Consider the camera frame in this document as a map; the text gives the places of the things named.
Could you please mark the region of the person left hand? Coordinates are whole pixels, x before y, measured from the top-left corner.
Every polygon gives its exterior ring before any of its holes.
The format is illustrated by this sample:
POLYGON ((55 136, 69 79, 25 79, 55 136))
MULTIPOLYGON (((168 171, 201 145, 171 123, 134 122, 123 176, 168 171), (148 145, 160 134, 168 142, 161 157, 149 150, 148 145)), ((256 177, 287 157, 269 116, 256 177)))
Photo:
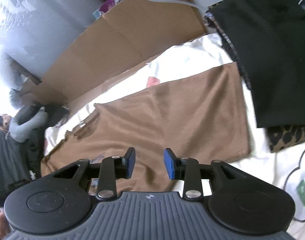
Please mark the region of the person left hand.
POLYGON ((4 239, 10 233, 10 226, 4 212, 0 212, 0 239, 4 239))

